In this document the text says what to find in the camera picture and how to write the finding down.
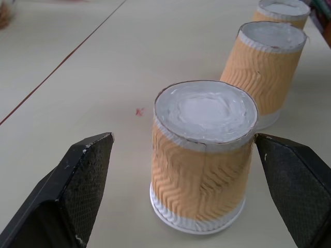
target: cup bottom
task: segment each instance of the cup bottom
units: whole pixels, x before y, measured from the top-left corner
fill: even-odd
[[[155,213],[164,223],[166,223],[168,226],[171,226],[176,230],[188,234],[196,234],[196,235],[215,234],[231,226],[232,223],[241,214],[246,201],[244,197],[243,200],[238,204],[238,206],[232,212],[228,213],[225,216],[222,216],[219,219],[212,221],[196,221],[196,220],[180,217],[175,213],[171,212],[165,206],[163,206],[160,200],[157,198],[156,194],[154,193],[152,184],[149,189],[149,196],[151,198],[152,207]]]
[[[277,110],[272,114],[260,115],[259,122],[257,125],[257,130],[262,130],[272,126],[279,119],[279,116],[280,116],[280,110]]]

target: white filling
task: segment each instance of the white filling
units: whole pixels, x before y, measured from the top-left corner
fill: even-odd
[[[269,10],[271,12],[279,13],[279,14],[288,14],[291,16],[298,16],[300,14],[303,14],[300,9],[297,7],[293,7],[286,4],[270,4],[265,7],[266,10]]]
[[[299,0],[264,0],[259,4],[265,10],[288,16],[301,16],[310,11],[309,7]]]
[[[288,23],[251,22],[242,27],[250,39],[270,47],[291,49],[305,42],[305,34]]]
[[[244,91],[217,81],[176,84],[157,99],[155,112],[171,132],[201,143],[226,143],[246,135],[258,111]]]

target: paper cup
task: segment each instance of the paper cup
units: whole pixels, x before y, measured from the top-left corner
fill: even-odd
[[[16,0],[0,0],[0,29],[8,26],[16,12]]]
[[[221,81],[250,94],[259,109],[258,129],[277,121],[307,36],[288,23],[241,26]]]
[[[182,82],[158,95],[150,197],[165,223],[191,234],[233,223],[245,202],[257,121],[254,100],[224,82]]]
[[[299,0],[261,0],[253,21],[285,22],[303,29],[309,14],[309,6]]]

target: table surface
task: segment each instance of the table surface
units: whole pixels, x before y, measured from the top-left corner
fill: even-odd
[[[19,1],[0,30],[0,122],[123,1]]]
[[[256,148],[246,207],[222,233],[182,234],[162,223],[149,201],[154,98],[175,82],[218,80],[256,4],[127,0],[0,126],[0,229],[73,143],[109,131],[115,143],[88,247],[296,247]],[[305,32],[309,41],[281,117],[264,132],[306,144],[331,164],[331,50],[310,21]]]

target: red mark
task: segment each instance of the red mark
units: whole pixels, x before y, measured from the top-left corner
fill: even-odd
[[[136,109],[136,115],[139,116],[139,117],[142,117],[143,114],[144,114],[144,110],[145,110],[144,107],[141,108],[141,109],[140,108]]]

